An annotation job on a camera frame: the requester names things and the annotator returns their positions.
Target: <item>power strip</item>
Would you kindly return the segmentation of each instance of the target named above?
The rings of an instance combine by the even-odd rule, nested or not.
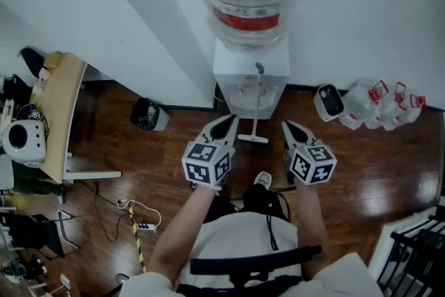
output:
[[[156,226],[153,224],[144,224],[144,223],[137,223],[136,227],[138,228],[138,230],[148,230],[152,232],[155,232],[157,229]]]

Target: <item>white shoe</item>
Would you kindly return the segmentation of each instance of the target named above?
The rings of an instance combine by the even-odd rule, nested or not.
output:
[[[272,184],[272,175],[269,172],[261,171],[257,178],[255,178],[253,184],[261,184],[265,189],[269,189]]]

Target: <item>white round device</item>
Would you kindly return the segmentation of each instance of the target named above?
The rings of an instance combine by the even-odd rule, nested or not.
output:
[[[27,166],[36,166],[43,162],[47,153],[44,127],[39,120],[17,120],[10,123],[2,135],[6,154]]]

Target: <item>mop handle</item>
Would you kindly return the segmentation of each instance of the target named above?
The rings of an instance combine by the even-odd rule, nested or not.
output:
[[[264,73],[264,67],[261,63],[255,63],[255,65],[258,68],[258,75],[257,75],[257,105],[255,106],[255,116],[253,120],[253,128],[252,128],[252,135],[254,136],[257,132],[257,125],[258,125],[258,111],[259,111],[259,103],[261,99],[261,87],[263,86],[263,73]]]

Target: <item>black metal rack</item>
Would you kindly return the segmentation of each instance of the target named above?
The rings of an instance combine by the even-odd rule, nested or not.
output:
[[[441,212],[403,233],[394,244],[378,284],[385,297],[445,296],[445,220]]]

